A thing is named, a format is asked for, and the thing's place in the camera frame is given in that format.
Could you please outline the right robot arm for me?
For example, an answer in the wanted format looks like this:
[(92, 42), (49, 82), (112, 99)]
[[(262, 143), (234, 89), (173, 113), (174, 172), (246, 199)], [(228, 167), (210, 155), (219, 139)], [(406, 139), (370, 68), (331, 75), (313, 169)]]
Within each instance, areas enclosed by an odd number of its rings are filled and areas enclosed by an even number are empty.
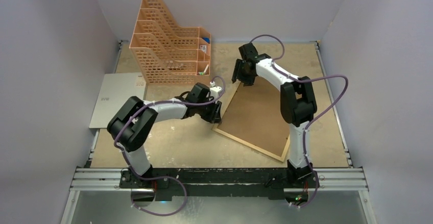
[(290, 156), (286, 179), (294, 187), (315, 177), (309, 155), (307, 126), (317, 112), (317, 102), (310, 78), (283, 69), (267, 54), (259, 54), (253, 43), (239, 47), (241, 58), (235, 62), (232, 82), (252, 86), (256, 77), (268, 81), (280, 93), (280, 114), (290, 126)]

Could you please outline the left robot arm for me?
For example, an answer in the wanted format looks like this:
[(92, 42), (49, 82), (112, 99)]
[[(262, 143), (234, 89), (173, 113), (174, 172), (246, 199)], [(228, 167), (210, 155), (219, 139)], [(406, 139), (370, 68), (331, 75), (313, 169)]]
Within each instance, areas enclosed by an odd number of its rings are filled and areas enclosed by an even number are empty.
[(153, 167), (145, 153), (144, 143), (157, 122), (172, 119), (187, 119), (198, 115), (208, 123), (221, 122), (220, 98), (225, 88), (196, 83), (190, 91), (163, 101), (145, 101), (136, 96), (126, 100), (107, 125), (107, 132), (114, 140), (132, 176), (140, 188), (148, 187), (153, 176)]

